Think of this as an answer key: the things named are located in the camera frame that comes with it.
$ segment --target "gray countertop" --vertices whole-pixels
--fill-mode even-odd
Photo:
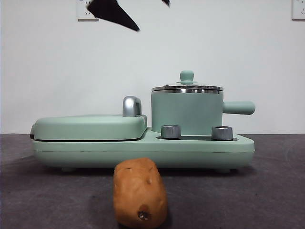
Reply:
[[[230,174],[160,169],[162,229],[304,229],[305,135],[244,135],[251,165]],[[1,229],[116,229],[113,169],[63,173],[40,164],[29,135],[1,135]]]

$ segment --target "appliance foot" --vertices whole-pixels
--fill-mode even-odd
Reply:
[[[70,173],[70,172],[74,172],[76,168],[61,168],[61,170],[62,172]]]

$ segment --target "potato skin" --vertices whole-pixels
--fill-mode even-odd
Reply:
[[[149,158],[123,161],[113,176],[116,220],[133,229],[153,229],[167,217],[167,195],[156,164]]]

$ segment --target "pot handle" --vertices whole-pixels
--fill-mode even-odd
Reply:
[[[250,101],[224,102],[223,113],[252,115],[255,111],[255,104]]]

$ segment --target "electrical socket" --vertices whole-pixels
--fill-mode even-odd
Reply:
[[[292,20],[305,20],[305,0],[292,0]]]
[[[87,6],[92,0],[76,0],[77,19],[78,21],[98,21],[92,13],[87,10]]]

